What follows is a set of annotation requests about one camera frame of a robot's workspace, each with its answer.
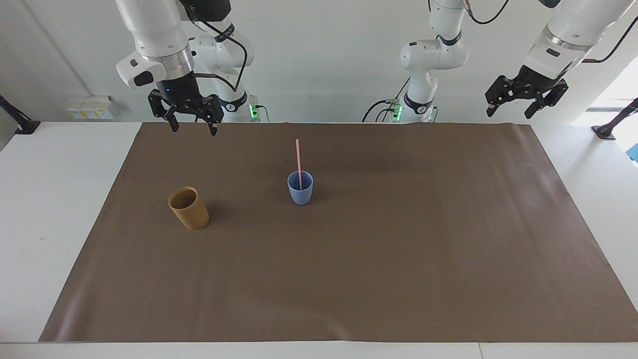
straw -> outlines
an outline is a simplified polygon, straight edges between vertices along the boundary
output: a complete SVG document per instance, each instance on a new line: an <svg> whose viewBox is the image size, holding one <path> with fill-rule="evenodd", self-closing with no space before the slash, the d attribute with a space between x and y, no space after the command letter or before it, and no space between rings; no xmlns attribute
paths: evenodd
<svg viewBox="0 0 638 359"><path fill-rule="evenodd" d="M301 191L303 188L301 187L301 153L299 151L299 139L297 139L297 172L299 173L299 190Z"/></svg>

power socket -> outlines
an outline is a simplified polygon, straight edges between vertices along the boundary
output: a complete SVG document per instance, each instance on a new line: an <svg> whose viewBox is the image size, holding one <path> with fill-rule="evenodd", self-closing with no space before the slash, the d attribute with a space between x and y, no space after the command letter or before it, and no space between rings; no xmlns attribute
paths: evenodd
<svg viewBox="0 0 638 359"><path fill-rule="evenodd" d="M73 99L67 111L74 119L114 119L114 105L109 96Z"/></svg>

black cable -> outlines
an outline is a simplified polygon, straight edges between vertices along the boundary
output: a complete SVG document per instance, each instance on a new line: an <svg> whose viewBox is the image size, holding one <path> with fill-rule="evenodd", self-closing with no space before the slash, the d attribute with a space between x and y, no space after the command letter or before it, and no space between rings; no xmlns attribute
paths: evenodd
<svg viewBox="0 0 638 359"><path fill-rule="evenodd" d="M436 110L436 114L434 115L434 118L432 119L432 123L436 122L436 118L438 117L438 107L434 106L434 108L432 109L432 111Z"/></svg>
<svg viewBox="0 0 638 359"><path fill-rule="evenodd" d="M501 15L501 13L503 12L503 10L505 10L505 7L507 6L507 3L509 3L509 2L510 2L510 0L505 0L505 3L503 3L503 6L501 7L501 9L500 9L500 10L498 10L498 13L496 13L496 15L494 15L494 17L493 17L493 18L491 18L491 19L489 19L488 21L479 21L479 20L477 20L477 19L474 17L474 13L472 12L472 10L471 10L471 9L469 9L469 10L468 10L468 14L470 14L471 19L472 19L472 20L474 20L474 22L476 22L477 24L479 24L479 25L487 25L487 24L489 24L490 22L492 22L492 21L496 20L496 18L498 18L498 17Z"/></svg>
<svg viewBox="0 0 638 359"><path fill-rule="evenodd" d="M397 100L399 98L399 96L401 96L401 93L403 92L403 89L405 89L405 87L408 85L408 82L410 81L410 78L408 77L407 80L405 80L405 83L403 84L403 87L399 90L399 92L397 93L397 95L394 97L395 100ZM388 106L388 110L392 109L392 104L390 104ZM381 122L385 122L385 117L388 116L388 112L386 112L383 115L383 120L381 120Z"/></svg>
<svg viewBox="0 0 638 359"><path fill-rule="evenodd" d="M230 89L233 89L233 85L228 80L224 79L222 76L217 75L216 73L196 73L195 77L200 77L205 79L218 79L224 82L226 85L228 85Z"/></svg>
<svg viewBox="0 0 638 359"><path fill-rule="evenodd" d="M271 117L270 117L270 115L268 115L268 109L266 108L266 106L264 106L264 105L257 105L257 106L255 106L255 108L256 108L256 109L264 109L264 110L266 110L266 120L268 121L268 123L270 123L270 122L271 122Z"/></svg>
<svg viewBox="0 0 638 359"><path fill-rule="evenodd" d="M385 103L385 102L386 102L386 100L381 100L381 101L375 102L375 104L374 104L374 105L370 106L370 108L367 110L366 114L363 116L363 120L361 120L361 122L366 122L367 115L369 115L369 114L370 114L370 112L371 112L371 111L372 111L375 107L377 107L377 106L379 106L379 105L381 105L381 104L383 104L383 103Z"/></svg>
<svg viewBox="0 0 638 359"><path fill-rule="evenodd" d="M379 114L378 114L378 115L376 115L376 120L375 120L375 122L379 122L379 118L381 117L381 114L382 114L382 113L384 113L384 112L385 112L385 114L388 114L388 112L394 112L394 110L392 110L392 109L385 109L385 110L381 110L381 111L379 112Z"/></svg>
<svg viewBox="0 0 638 359"><path fill-rule="evenodd" d="M216 27L214 27L213 25L210 25L208 22L200 19L199 17L197 17L197 15L195 13L192 13L193 17L197 19L197 21L201 22L202 24L206 25L206 27L208 27L209 29L215 31L218 34L223 34L219 29L217 29ZM248 50L246 50L246 47L243 46L243 44L235 39L233 39L232 37L227 37L227 40L230 40L231 42L235 43L237 46L241 47L241 49L244 51L244 63L241 65L241 70L239 70L239 76L237 76L237 83L235 84L235 86L230 86L230 89L233 90L233 92L237 92L237 89L239 89L239 83L241 81L241 77L244 75L244 69L246 68L246 63L248 62Z"/></svg>
<svg viewBox="0 0 638 359"><path fill-rule="evenodd" d="M616 44L616 46L614 46L613 50L609 53L609 55L605 56L602 60L585 59L583 60L583 63L599 64L599 63L603 63L607 61L616 52L616 50L618 50L618 47L620 47L620 44L623 43L623 40L627 37L627 34L629 34L629 31L632 30L632 27L635 25L636 22L638 22L638 17L636 17L634 21L632 21L632 24L629 25L629 27L627 28L623 36L620 38L620 40L618 40L618 43Z"/></svg>

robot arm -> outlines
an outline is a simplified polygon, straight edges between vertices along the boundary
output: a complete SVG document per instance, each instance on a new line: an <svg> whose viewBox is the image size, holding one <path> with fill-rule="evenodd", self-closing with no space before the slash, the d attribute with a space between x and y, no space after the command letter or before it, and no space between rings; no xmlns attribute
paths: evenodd
<svg viewBox="0 0 638 359"><path fill-rule="evenodd" d="M224 110L225 118L234 120L251 119L253 117L252 110L247 103L251 98L250 94L244 89L244 84L239 79L239 73L236 68L249 66L255 58L255 51L252 45L238 31L228 18L222 22L212 23L216 29L222 30L223 34L213 33L203 24L193 22L199 29L205 31L207 35L197 36L193 41L193 49L198 54L197 61L204 66L209 72L216 73L217 77L213 78L217 94L221 106ZM241 43L246 49L240 47L236 42L229 40L232 38ZM246 63L244 64L244 55L246 55ZM237 88L231 88L226 82L237 84Z"/></svg>
<svg viewBox="0 0 638 359"><path fill-rule="evenodd" d="M432 70L463 66L468 49L461 38L463 0L434 0L429 23L438 34L435 40L411 42L401 51L401 64L410 73L410 87L401 99L401 122L418 122L431 111L438 87Z"/></svg>
<svg viewBox="0 0 638 359"><path fill-rule="evenodd" d="M180 0L191 16L223 21L229 0ZM179 128L175 113L194 114L209 124L211 134L223 119L217 95L202 96L193 69L195 62L182 31L175 0L116 0L124 24L135 39L136 51L117 64L117 72L131 88L156 83L149 94L153 114Z"/></svg>
<svg viewBox="0 0 638 359"><path fill-rule="evenodd" d="M554 15L537 38L513 79L499 76L486 92L487 115L519 98L533 99L525 111L530 119L538 110L555 106L568 89L563 76L581 64L601 37L635 0L540 0Z"/></svg>

white table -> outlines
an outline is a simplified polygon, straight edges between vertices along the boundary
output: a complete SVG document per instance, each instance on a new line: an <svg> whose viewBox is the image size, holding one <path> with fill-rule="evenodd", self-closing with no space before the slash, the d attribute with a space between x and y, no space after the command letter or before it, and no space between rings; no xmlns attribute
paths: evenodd
<svg viewBox="0 0 638 359"><path fill-rule="evenodd" d="M35 344L139 123L43 123L0 152L0 358L637 358L631 344ZM589 128L538 138L638 304L638 169Z"/></svg>

